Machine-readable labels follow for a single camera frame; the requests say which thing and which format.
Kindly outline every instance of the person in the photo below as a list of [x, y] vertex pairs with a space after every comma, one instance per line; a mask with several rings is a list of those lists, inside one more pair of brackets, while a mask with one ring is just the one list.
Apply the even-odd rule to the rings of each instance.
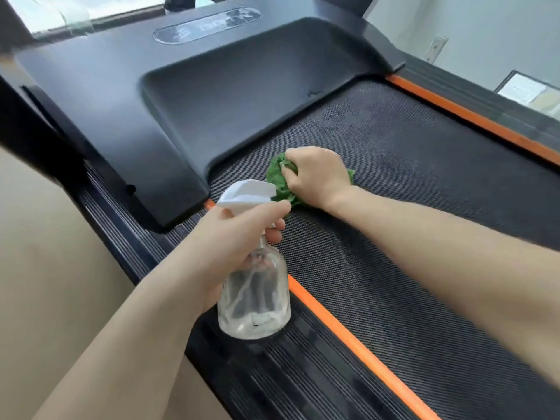
[[[368, 193], [336, 153], [286, 151], [290, 190], [350, 224], [407, 275], [560, 385], [560, 253], [449, 213]], [[281, 240], [287, 201], [232, 217], [212, 208], [136, 287], [35, 420], [160, 419], [189, 333], [221, 282], [256, 247]]]

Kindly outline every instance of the spray bottle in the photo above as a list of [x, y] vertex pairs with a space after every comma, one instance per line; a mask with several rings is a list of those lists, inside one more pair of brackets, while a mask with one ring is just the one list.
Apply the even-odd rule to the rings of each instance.
[[[274, 184], [243, 180], [224, 191], [217, 205], [239, 215], [275, 195]], [[268, 244], [263, 230], [259, 246], [224, 282], [218, 323], [234, 338], [260, 339], [282, 329], [290, 316], [286, 261]]]

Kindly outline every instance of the beige floor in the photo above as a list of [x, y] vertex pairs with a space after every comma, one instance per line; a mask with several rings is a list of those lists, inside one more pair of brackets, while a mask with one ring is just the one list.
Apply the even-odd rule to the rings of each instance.
[[[31, 418], [132, 289], [64, 191], [0, 148], [0, 418]], [[229, 416], [185, 358], [165, 418]]]

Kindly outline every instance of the wall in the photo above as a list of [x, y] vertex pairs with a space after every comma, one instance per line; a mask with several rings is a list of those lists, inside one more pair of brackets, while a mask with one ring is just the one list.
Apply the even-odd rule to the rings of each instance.
[[560, 87], [560, 0], [379, 0], [368, 20], [419, 57], [448, 37], [435, 64], [492, 91], [513, 69]]

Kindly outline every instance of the green microfiber towel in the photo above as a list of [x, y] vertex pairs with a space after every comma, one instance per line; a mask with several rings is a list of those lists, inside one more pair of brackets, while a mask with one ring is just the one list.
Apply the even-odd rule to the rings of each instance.
[[[276, 155], [274, 158], [272, 158], [267, 171], [267, 181], [276, 186], [276, 197], [273, 197], [272, 200], [278, 202], [280, 200], [287, 199], [292, 204], [292, 207], [297, 205], [307, 206], [307, 204], [303, 200], [292, 193], [288, 188], [286, 179], [282, 175], [283, 166], [285, 166], [286, 168], [290, 168], [297, 174], [298, 167], [293, 162], [286, 160], [285, 154], [280, 153], [279, 155]], [[348, 170], [348, 177], [350, 178], [350, 183], [352, 184], [354, 184], [355, 173], [356, 172], [353, 169]]]

